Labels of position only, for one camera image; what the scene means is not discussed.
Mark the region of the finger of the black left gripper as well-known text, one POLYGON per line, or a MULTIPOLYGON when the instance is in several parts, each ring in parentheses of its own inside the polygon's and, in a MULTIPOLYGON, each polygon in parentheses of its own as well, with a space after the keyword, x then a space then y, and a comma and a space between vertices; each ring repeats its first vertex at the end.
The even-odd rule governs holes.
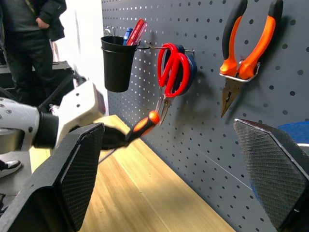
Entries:
POLYGON ((127 147, 129 145, 128 135, 130 132, 124 134, 121 130, 113 127, 105 127, 102 137, 101 149, 116 149, 120 147, 127 147))

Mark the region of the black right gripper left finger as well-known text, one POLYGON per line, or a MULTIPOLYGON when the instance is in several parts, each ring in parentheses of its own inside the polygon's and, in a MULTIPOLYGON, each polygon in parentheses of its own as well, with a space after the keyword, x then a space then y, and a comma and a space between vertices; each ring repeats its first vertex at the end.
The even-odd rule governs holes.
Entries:
POLYGON ((67 134, 0 218, 2 232, 77 232, 93 193, 102 123, 67 134))

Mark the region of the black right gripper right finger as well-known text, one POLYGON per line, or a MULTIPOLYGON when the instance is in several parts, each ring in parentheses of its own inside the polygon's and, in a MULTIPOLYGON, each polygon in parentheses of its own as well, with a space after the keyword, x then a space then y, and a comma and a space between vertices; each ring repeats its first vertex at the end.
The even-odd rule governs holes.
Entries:
POLYGON ((309 230, 309 123, 233 124, 253 192, 279 232, 309 230))

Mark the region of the bystander bare hand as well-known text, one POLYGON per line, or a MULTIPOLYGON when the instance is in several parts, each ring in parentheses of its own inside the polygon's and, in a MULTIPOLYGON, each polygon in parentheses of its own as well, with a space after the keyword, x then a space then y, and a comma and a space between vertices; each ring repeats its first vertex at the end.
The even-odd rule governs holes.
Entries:
POLYGON ((36 23, 40 29, 48 29, 50 27, 49 24, 45 23, 42 19, 39 17, 36 18, 36 23))

